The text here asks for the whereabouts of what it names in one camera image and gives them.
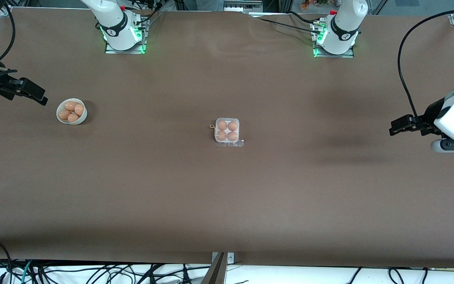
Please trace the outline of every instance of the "clear plastic egg carton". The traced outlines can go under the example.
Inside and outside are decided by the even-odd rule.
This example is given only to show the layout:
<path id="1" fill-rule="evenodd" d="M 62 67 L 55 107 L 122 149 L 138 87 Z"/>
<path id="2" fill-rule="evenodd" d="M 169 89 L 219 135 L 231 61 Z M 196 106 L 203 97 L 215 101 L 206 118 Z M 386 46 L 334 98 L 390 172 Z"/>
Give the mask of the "clear plastic egg carton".
<path id="1" fill-rule="evenodd" d="M 245 140 L 239 139 L 239 120 L 220 117 L 215 122 L 215 140 L 223 146 L 243 147 Z"/>

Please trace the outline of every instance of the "white bowl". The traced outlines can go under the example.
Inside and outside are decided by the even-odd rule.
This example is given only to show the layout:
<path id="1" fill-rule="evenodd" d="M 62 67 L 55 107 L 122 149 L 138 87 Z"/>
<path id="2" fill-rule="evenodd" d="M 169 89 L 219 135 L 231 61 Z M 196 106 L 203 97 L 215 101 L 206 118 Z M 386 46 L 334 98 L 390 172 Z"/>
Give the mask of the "white bowl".
<path id="1" fill-rule="evenodd" d="M 80 118 L 78 118 L 76 121 L 73 121 L 73 122 L 69 122 L 68 120 L 64 120 L 64 119 L 61 119 L 59 117 L 59 112 L 65 110 L 65 103 L 66 102 L 76 102 L 76 103 L 79 103 L 79 104 L 82 104 L 83 105 L 83 114 Z M 65 100 L 64 102 L 62 102 L 58 107 L 57 107 L 57 111 L 56 111 L 56 117 L 59 121 L 61 121 L 62 123 L 64 124 L 70 124 L 70 125 L 77 125 L 77 124 L 81 124 L 85 118 L 87 118 L 87 108 L 85 107 L 85 104 L 79 100 L 79 99 L 67 99 Z"/>

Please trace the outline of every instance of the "brown table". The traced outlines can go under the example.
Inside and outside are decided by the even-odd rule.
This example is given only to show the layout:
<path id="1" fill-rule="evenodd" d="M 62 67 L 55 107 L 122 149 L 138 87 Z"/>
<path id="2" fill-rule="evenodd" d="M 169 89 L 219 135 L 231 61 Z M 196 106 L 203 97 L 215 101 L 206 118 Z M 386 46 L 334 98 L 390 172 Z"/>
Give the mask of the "brown table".
<path id="1" fill-rule="evenodd" d="M 454 154 L 388 132 L 410 112 L 396 53 L 420 18 L 369 16 L 355 59 L 327 59 L 306 32 L 241 13 L 166 13 L 145 55 L 104 54 L 88 10 L 14 15 L 4 63 L 49 101 L 0 97 L 12 257 L 454 267 Z M 0 20 L 0 53 L 10 31 Z M 402 61 L 423 113 L 454 89 L 454 27 L 424 25 Z M 69 97 L 84 124 L 56 120 Z M 216 146 L 218 117 L 241 121 L 245 147 Z"/>

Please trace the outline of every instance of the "brown egg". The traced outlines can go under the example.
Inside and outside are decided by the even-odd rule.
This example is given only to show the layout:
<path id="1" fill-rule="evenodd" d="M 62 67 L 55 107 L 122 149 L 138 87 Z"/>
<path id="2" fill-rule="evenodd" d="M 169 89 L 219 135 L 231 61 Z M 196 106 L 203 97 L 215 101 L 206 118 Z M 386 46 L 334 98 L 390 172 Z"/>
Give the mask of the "brown egg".
<path id="1" fill-rule="evenodd" d="M 218 130 L 224 131 L 227 129 L 227 122 L 225 120 L 218 121 Z"/>
<path id="2" fill-rule="evenodd" d="M 229 134 L 227 135 L 227 138 L 230 140 L 230 141 L 236 141 L 238 139 L 238 134 L 235 132 L 235 131 L 231 131 L 229 132 Z"/>
<path id="3" fill-rule="evenodd" d="M 77 104 L 76 106 L 74 106 L 74 113 L 76 113 L 78 116 L 82 116 L 84 109 L 85 108 L 83 107 L 83 104 Z"/>
<path id="4" fill-rule="evenodd" d="M 78 118 L 79 118 L 78 115 L 75 115 L 74 113 L 71 113 L 70 115 L 68 115 L 68 121 L 69 122 L 77 121 Z"/>
<path id="5" fill-rule="evenodd" d="M 225 131 L 219 131 L 218 133 L 216 133 L 216 138 L 218 138 L 218 140 L 220 141 L 224 141 L 227 138 L 227 134 L 225 133 Z"/>
<path id="6" fill-rule="evenodd" d="M 64 104 L 64 107 L 69 111 L 74 111 L 74 106 L 76 106 L 77 104 L 77 102 L 66 102 Z"/>
<path id="7" fill-rule="evenodd" d="M 229 122 L 229 130 L 236 131 L 238 129 L 238 123 L 236 121 Z"/>
<path id="8" fill-rule="evenodd" d="M 66 120 L 66 119 L 68 119 L 68 115 L 70 115 L 70 114 L 71 114 L 71 112 L 69 110 L 63 110 L 63 111 L 59 112 L 59 118 Z"/>

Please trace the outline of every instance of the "blue cable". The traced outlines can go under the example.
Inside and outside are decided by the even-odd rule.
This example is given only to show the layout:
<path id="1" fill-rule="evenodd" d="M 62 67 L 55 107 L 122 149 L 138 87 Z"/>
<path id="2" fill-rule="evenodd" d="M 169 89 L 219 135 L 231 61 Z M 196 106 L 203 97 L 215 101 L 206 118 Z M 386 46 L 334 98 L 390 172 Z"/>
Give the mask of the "blue cable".
<path id="1" fill-rule="evenodd" d="M 33 261 L 32 259 L 29 260 L 29 262 L 26 264 L 25 268 L 24 268 L 24 272 L 22 273 L 22 280 L 20 281 L 20 284 L 24 284 L 25 283 L 25 279 L 26 279 L 26 272 L 27 270 L 29 269 L 29 266 L 31 265 L 31 261 Z"/>

